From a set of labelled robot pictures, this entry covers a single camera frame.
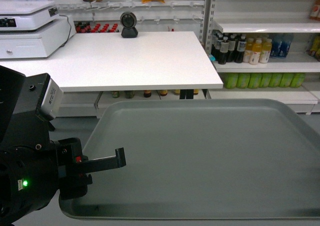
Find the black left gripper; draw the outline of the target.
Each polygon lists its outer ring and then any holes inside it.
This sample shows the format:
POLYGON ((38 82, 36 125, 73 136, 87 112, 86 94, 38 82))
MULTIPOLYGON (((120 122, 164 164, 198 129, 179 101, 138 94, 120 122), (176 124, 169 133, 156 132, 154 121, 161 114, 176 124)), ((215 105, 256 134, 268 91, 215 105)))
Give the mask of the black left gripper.
POLYGON ((124 148, 117 148, 115 156, 89 160, 82 152, 82 144, 78 138, 52 140, 56 151, 58 166, 58 185, 60 199, 80 198, 87 194, 92 177, 86 173, 117 169, 126 166, 124 148))

